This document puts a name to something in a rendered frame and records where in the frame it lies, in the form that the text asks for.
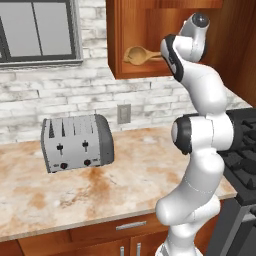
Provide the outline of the open wooden wall cabinet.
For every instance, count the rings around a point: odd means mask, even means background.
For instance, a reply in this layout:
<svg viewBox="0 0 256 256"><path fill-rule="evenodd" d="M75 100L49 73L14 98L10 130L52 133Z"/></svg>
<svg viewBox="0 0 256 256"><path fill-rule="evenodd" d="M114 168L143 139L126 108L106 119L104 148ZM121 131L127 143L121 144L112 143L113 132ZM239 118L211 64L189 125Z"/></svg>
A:
<svg viewBox="0 0 256 256"><path fill-rule="evenodd" d="M108 65L117 79L168 76L164 61L123 61L134 46L158 52L164 36L180 31L195 12L210 20L202 62L225 86L256 107L256 0L106 0Z"/></svg>

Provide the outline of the silver four-slot toaster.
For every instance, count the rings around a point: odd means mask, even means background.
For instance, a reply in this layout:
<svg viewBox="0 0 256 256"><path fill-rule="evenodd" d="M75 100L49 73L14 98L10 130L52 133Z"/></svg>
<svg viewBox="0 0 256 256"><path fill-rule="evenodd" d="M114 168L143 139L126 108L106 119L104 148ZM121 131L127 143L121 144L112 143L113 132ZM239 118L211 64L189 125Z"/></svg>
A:
<svg viewBox="0 0 256 256"><path fill-rule="evenodd" d="M41 148L48 173L114 161L112 133L100 114L44 119Z"/></svg>

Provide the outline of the black gas stove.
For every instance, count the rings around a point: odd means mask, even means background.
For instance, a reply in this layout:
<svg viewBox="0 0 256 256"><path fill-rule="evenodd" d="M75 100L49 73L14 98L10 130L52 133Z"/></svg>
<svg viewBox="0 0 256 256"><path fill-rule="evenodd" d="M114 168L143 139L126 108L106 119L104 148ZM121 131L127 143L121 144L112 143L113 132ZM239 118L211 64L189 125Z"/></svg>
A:
<svg viewBox="0 0 256 256"><path fill-rule="evenodd" d="M256 108L227 113L239 136L235 146L219 154L237 195L222 204L205 256L256 256Z"/></svg>

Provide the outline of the wooden base cabinet door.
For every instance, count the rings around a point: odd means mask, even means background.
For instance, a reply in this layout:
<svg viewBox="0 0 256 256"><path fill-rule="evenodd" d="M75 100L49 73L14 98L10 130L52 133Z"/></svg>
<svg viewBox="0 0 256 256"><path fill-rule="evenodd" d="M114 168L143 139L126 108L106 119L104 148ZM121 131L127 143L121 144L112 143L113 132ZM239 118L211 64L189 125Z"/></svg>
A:
<svg viewBox="0 0 256 256"><path fill-rule="evenodd" d="M52 256L120 256L121 246L124 246L124 256L130 256L130 240L128 238L87 246Z"/></svg>
<svg viewBox="0 0 256 256"><path fill-rule="evenodd" d="M140 256L155 256L156 250L165 241L167 234L167 231L163 231L132 237L130 239L130 256L136 256L137 243L141 243Z"/></svg>

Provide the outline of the wooden spoon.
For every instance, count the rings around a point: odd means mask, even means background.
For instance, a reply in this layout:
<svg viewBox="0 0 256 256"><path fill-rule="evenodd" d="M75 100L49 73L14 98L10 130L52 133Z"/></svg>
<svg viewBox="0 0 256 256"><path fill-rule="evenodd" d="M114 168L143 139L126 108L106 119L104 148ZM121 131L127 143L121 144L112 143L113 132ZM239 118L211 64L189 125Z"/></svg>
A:
<svg viewBox="0 0 256 256"><path fill-rule="evenodd" d="M123 61L135 66L144 64L147 61L158 61L162 58L160 52L152 52L142 46L133 46L126 49Z"/></svg>

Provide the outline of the grey wall outlet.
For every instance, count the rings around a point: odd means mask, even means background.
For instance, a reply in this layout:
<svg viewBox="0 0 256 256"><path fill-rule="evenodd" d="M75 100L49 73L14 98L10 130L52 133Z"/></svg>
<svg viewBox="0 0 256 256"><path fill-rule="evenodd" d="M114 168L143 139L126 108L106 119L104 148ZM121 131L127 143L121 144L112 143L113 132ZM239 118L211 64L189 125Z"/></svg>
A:
<svg viewBox="0 0 256 256"><path fill-rule="evenodd" d="M118 105L117 106L117 123L126 124L131 122L131 105Z"/></svg>

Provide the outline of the wooden drawer front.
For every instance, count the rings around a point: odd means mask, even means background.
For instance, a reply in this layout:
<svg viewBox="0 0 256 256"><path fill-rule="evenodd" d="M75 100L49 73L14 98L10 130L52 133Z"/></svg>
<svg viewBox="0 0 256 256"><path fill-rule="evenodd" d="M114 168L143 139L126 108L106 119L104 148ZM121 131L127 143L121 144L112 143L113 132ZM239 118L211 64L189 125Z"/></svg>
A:
<svg viewBox="0 0 256 256"><path fill-rule="evenodd" d="M147 224L141 227L116 231L116 226L137 221L147 221ZM107 240L112 241L133 235L166 231L167 229L168 227L162 225L156 218L156 215L151 213L74 228L70 230L70 235L73 242L85 241L87 243L100 243Z"/></svg>

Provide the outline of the grey framed window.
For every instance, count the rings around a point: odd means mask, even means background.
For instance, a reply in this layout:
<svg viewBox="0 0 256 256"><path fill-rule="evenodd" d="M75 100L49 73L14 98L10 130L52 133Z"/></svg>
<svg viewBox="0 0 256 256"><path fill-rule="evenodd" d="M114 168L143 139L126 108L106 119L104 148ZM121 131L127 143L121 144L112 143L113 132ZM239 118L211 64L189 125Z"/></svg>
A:
<svg viewBox="0 0 256 256"><path fill-rule="evenodd" d="M78 0L0 0L0 67L80 64Z"/></svg>

